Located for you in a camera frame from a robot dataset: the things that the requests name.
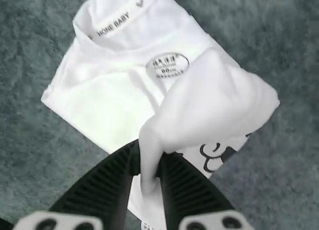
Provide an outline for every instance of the circular label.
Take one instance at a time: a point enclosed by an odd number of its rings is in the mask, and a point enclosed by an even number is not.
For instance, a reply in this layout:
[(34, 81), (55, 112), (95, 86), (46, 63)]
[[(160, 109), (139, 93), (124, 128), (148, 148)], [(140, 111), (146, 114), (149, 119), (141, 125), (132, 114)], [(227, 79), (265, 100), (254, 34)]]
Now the circular label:
[(172, 78), (184, 73), (189, 66), (188, 59), (179, 53), (164, 53), (152, 58), (146, 65), (157, 78)]

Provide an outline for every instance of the folded white garment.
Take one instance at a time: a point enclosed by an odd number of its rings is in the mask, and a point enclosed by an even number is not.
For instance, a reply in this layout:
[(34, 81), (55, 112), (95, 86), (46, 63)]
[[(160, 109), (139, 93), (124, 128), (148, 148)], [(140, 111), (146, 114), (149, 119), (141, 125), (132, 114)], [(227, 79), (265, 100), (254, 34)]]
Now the folded white garment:
[(276, 90), (257, 75), (228, 65), (213, 49), (200, 55), (173, 84), (140, 132), (141, 189), (151, 194), (148, 211), (143, 213), (148, 223), (165, 227), (161, 224), (161, 194), (154, 179), (163, 152), (183, 153), (210, 177), (242, 147), (248, 134), (266, 123), (278, 105)]

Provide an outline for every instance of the size label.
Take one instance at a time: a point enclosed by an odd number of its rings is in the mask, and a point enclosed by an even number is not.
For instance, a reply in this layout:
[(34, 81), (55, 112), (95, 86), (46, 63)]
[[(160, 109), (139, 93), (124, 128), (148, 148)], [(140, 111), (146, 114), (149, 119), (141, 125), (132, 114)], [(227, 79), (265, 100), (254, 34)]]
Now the size label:
[(152, 58), (146, 69), (156, 78), (172, 78), (183, 74), (188, 66), (189, 60), (184, 55), (172, 52)]
[(148, 225), (147, 223), (144, 223), (143, 221), (141, 222), (141, 230), (160, 230), (160, 229), (155, 229)]

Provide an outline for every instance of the carpet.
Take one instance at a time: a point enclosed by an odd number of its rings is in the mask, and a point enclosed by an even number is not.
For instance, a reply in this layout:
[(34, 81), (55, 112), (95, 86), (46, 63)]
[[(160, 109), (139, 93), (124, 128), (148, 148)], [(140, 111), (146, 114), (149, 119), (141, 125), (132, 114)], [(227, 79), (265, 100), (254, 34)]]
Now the carpet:
[[(0, 217), (13, 223), (107, 156), (40, 102), (83, 1), (0, 0)], [(281, 100), (211, 181), (257, 230), (319, 229), (319, 0), (176, 1)]]

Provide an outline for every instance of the cartoon print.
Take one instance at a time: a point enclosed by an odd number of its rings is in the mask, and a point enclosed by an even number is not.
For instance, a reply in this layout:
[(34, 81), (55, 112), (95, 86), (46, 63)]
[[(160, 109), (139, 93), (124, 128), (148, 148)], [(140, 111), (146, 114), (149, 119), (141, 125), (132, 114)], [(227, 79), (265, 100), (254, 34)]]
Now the cartoon print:
[(203, 144), (199, 152), (206, 158), (204, 170), (208, 173), (214, 173), (221, 165), (223, 165), (237, 151), (232, 147), (221, 148), (220, 143)]

